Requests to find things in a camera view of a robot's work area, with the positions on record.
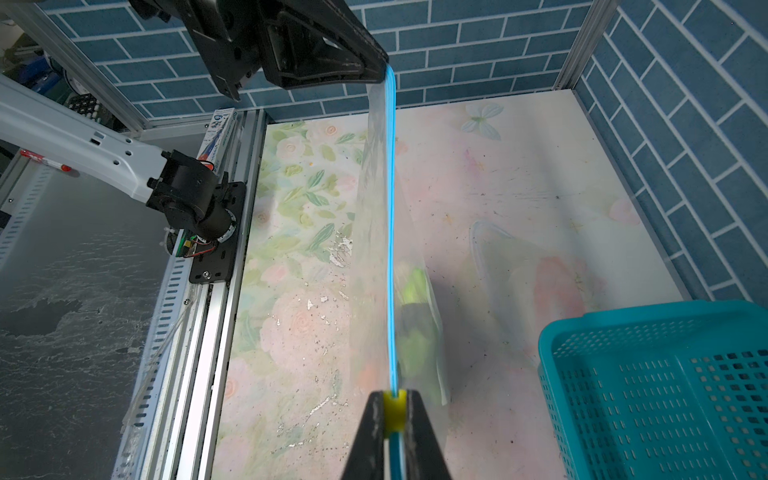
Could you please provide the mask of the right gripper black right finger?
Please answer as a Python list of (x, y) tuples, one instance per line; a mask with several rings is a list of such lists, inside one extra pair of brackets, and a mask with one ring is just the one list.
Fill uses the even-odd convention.
[(425, 403), (416, 390), (406, 391), (406, 421), (403, 438), (407, 479), (451, 479)]

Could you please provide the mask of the dark eggplant toy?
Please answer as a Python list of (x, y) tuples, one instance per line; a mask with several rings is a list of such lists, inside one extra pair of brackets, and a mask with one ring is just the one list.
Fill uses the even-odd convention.
[(399, 373), (407, 389), (439, 389), (442, 338), (436, 313), (426, 272), (413, 269), (399, 292), (396, 328)]

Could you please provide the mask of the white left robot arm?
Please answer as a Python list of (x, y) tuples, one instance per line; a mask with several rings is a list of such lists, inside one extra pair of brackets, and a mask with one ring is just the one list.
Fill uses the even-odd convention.
[[(183, 21), (217, 90), (239, 97), (257, 71), (290, 90), (377, 84), (389, 57), (343, 1), (136, 1), (152, 18)], [(97, 178), (207, 241), (236, 230), (234, 211), (204, 161), (167, 152), (98, 125), (7, 78), (1, 79), (1, 137)]]

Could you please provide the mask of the clear zip top bag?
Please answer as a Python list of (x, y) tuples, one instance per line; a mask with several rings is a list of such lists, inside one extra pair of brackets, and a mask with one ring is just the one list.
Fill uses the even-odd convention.
[[(398, 366), (399, 292), (416, 268), (429, 274), (396, 168), (396, 80), (391, 68), (383, 82), (368, 88), (369, 114), (356, 200), (352, 241), (351, 380), (367, 402), (384, 393), (384, 479), (405, 475), (406, 391)], [(441, 324), (439, 389), (419, 392), (442, 454), (450, 392)]]

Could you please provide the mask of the teal plastic basket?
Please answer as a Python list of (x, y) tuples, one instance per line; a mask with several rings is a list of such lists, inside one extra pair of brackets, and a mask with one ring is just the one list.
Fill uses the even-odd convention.
[(546, 326), (539, 377), (570, 479), (763, 479), (767, 312), (689, 301)]

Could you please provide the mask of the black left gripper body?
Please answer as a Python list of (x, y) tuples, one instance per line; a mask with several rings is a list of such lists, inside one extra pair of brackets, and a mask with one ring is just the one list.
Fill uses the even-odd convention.
[(384, 81), (389, 57), (343, 1), (134, 1), (143, 19), (183, 22), (217, 90), (232, 100), (262, 71), (285, 90)]

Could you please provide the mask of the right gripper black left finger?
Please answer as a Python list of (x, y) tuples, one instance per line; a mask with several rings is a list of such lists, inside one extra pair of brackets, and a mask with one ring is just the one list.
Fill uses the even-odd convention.
[(372, 392), (365, 404), (341, 480), (383, 480), (385, 441), (384, 393)]

